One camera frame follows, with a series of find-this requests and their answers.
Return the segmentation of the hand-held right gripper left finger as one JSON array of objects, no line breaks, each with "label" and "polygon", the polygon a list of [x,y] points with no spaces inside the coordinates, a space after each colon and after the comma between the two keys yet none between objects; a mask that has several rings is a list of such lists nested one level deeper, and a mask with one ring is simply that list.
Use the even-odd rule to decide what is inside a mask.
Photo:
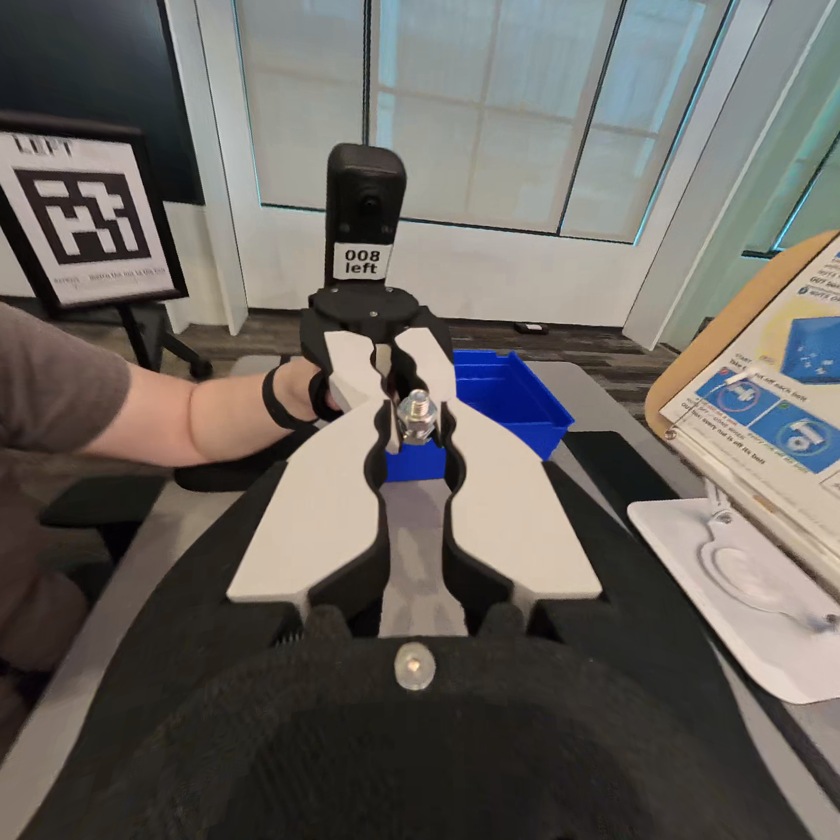
[{"label": "hand-held right gripper left finger", "polygon": [[384,401],[318,431],[288,459],[227,589],[234,603],[309,604],[315,588],[375,543],[379,501],[364,464]]}]

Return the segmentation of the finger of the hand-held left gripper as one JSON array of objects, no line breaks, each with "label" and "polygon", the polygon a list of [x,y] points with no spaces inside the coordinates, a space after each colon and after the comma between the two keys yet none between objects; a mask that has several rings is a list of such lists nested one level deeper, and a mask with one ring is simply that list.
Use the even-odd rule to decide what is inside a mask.
[{"label": "finger of the hand-held left gripper", "polygon": [[344,415],[366,403],[388,413],[389,439],[385,450],[396,455],[401,450],[395,407],[386,390],[385,379],[375,365],[376,348],[371,339],[355,332],[332,330],[324,333],[331,373],[329,392]]},{"label": "finger of the hand-held left gripper", "polygon": [[437,409],[457,396],[455,364],[428,328],[409,328],[395,337],[392,369],[400,396],[423,391]]}]

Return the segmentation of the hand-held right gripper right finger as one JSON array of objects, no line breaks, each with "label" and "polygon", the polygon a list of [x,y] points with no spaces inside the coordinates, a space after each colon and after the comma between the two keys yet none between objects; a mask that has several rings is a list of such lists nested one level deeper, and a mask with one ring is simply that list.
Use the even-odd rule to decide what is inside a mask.
[{"label": "hand-held right gripper right finger", "polygon": [[541,458],[514,433],[455,398],[456,488],[444,578],[463,604],[594,600],[602,593]]}]

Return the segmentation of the short steel bolt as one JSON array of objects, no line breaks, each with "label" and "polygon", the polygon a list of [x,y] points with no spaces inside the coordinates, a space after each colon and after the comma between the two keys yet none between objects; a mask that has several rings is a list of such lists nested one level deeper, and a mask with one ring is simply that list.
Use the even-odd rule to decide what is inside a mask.
[{"label": "short steel bolt", "polygon": [[406,395],[406,396],[405,396],[405,397],[404,397],[404,398],[403,398],[403,399],[402,399],[402,400],[401,400],[401,401],[397,404],[397,406],[396,406],[396,407],[398,407],[400,404],[405,405],[405,404],[407,404],[407,403],[419,404],[420,406],[422,406],[422,405],[426,405],[426,406],[427,406],[429,403],[432,403],[432,404],[434,404],[434,406],[436,407],[435,403],[432,401],[432,399],[431,399],[430,395],[428,394],[428,392],[427,392],[427,391],[425,391],[425,390],[423,390],[423,389],[414,389],[414,390],[410,391],[410,392],[408,393],[408,395]]}]

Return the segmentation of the small metal part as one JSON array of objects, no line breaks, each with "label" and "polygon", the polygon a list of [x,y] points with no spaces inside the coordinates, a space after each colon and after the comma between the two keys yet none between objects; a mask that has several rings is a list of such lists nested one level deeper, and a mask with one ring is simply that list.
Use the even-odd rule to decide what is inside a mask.
[{"label": "small metal part", "polygon": [[421,447],[433,439],[438,425],[438,413],[434,404],[400,404],[395,414],[404,446]]}]

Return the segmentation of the blue plastic bin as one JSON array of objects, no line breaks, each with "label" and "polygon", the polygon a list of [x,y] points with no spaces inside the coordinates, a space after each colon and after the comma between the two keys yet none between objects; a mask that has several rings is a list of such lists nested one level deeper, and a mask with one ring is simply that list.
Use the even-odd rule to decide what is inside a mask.
[{"label": "blue plastic bin", "polygon": [[[454,358],[458,398],[551,459],[574,419],[529,366],[514,352],[455,350]],[[386,481],[442,479],[445,465],[435,443],[406,446],[386,455]]]}]

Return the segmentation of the person's left forearm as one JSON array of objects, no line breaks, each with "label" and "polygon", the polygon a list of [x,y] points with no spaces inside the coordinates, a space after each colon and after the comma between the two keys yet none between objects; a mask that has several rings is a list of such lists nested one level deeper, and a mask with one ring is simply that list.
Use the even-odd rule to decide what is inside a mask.
[{"label": "person's left forearm", "polygon": [[190,383],[129,365],[129,390],[110,424],[80,454],[162,467],[253,455],[291,430],[270,417],[263,376]]}]

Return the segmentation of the person's left hand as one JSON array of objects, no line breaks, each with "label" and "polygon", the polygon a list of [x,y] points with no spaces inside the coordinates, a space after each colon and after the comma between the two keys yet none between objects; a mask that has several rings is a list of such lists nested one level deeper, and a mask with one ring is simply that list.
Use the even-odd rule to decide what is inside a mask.
[{"label": "person's left hand", "polygon": [[343,414],[325,374],[305,358],[277,366],[266,377],[264,386],[266,408],[281,427],[292,429],[318,420],[331,422]]}]

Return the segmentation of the large grid window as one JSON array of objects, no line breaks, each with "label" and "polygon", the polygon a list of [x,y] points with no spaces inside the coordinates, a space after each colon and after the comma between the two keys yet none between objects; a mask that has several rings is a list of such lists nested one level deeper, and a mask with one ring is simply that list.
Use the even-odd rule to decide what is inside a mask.
[{"label": "large grid window", "polygon": [[382,147],[414,224],[646,250],[738,84],[759,107],[828,2],[226,2],[248,258],[322,252],[324,169]]}]

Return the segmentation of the white stand base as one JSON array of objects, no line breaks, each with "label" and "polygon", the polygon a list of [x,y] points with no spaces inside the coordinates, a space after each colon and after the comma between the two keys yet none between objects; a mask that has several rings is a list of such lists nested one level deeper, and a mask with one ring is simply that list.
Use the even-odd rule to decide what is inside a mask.
[{"label": "white stand base", "polygon": [[755,683],[795,705],[839,698],[838,601],[747,519],[706,498],[627,515]]}]

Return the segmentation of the laminated instruction sheet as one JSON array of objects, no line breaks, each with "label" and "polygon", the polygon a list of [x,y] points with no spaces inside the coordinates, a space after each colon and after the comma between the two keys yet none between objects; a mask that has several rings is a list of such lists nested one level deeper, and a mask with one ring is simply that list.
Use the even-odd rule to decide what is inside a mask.
[{"label": "laminated instruction sheet", "polygon": [[839,246],[662,409],[672,445],[744,506],[838,555]]}]

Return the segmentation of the wooden display board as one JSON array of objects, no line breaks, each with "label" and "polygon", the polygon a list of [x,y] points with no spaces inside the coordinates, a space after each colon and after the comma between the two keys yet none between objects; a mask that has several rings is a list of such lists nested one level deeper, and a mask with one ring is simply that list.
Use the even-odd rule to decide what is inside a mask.
[{"label": "wooden display board", "polygon": [[659,439],[667,440],[672,423],[662,409],[701,374],[788,287],[839,232],[830,230],[785,250],[752,278],[729,304],[692,340],[647,392],[645,421]]}]

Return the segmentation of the framed marker sign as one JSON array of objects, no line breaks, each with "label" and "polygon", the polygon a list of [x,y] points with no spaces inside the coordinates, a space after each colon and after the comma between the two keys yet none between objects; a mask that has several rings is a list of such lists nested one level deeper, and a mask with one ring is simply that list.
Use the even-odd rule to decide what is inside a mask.
[{"label": "framed marker sign", "polygon": [[1,221],[53,317],[188,296],[141,129],[2,111]]}]

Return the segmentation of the person's torso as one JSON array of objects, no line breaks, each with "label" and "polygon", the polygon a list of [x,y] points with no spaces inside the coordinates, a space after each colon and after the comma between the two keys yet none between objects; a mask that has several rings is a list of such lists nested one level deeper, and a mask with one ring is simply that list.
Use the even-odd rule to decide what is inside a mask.
[{"label": "person's torso", "polygon": [[118,415],[128,363],[24,311],[1,313],[1,750],[28,716],[18,681],[49,673],[84,624],[88,603],[63,573],[39,561],[37,507],[14,471],[13,450],[75,453]]}]

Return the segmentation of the black television screen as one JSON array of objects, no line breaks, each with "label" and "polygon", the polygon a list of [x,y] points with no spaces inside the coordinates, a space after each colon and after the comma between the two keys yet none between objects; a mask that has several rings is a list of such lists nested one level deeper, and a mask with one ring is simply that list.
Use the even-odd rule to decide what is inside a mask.
[{"label": "black television screen", "polygon": [[166,202],[204,205],[162,1],[2,1],[1,107],[142,130]]}]

